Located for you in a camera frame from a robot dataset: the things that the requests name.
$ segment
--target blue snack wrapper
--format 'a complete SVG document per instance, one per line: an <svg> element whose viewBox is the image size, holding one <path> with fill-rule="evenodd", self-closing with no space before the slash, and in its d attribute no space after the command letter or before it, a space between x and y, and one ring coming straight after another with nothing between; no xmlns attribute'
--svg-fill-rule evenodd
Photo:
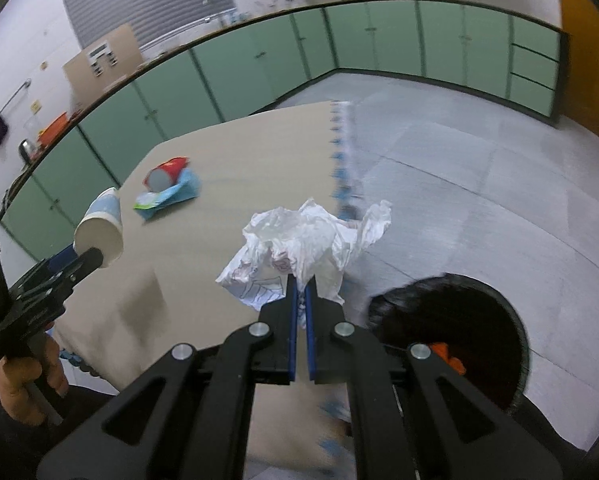
<svg viewBox="0 0 599 480"><path fill-rule="evenodd" d="M198 176L190 170L184 168L182 173L177 178L177 183L174 186L164 189L160 193L145 192L141 193L135 200L133 209L137 213L148 220L155 213L164 209L171 204L183 202L195 198L200 194L200 180Z"/></svg>

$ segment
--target black trash bag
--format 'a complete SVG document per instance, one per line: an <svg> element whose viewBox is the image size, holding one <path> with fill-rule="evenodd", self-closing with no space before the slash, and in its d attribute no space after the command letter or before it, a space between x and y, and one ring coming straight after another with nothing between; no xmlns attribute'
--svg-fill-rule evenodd
<svg viewBox="0 0 599 480"><path fill-rule="evenodd" d="M369 329L388 345L447 343L465 378L501 410L513 413L529 373L529 342L513 306L493 287L445 274L372 299Z"/></svg>

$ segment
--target wall outlet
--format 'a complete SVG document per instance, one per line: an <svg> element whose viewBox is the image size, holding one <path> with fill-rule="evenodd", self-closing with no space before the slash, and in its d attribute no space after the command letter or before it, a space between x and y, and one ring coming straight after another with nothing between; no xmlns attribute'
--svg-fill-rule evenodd
<svg viewBox="0 0 599 480"><path fill-rule="evenodd" d="M42 104L40 103L39 99L36 99L35 101L33 101L33 103L31 104L31 111L36 114L38 113L40 110L42 109Z"/></svg>

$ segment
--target triangular cutout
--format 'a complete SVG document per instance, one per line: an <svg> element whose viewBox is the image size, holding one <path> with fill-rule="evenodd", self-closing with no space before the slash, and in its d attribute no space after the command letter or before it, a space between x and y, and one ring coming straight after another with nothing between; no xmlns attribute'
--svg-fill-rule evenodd
<svg viewBox="0 0 599 480"><path fill-rule="evenodd" d="M470 442L495 431L494 423L478 410L464 394L455 389L455 386L446 378L440 377L436 383L462 442L470 444Z"/></svg>
<svg viewBox="0 0 599 480"><path fill-rule="evenodd" d="M104 431L129 446L136 446L148 424L166 381L155 379L142 392L104 423Z"/></svg>

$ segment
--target white and blue paper cup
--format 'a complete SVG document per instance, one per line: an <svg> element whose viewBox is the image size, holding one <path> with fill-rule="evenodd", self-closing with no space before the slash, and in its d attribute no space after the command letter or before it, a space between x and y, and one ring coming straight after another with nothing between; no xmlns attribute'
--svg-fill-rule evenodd
<svg viewBox="0 0 599 480"><path fill-rule="evenodd" d="M73 248L82 254L95 247L102 251L102 267L108 267L124 250L120 196L115 187L103 191L93 200L75 229Z"/></svg>

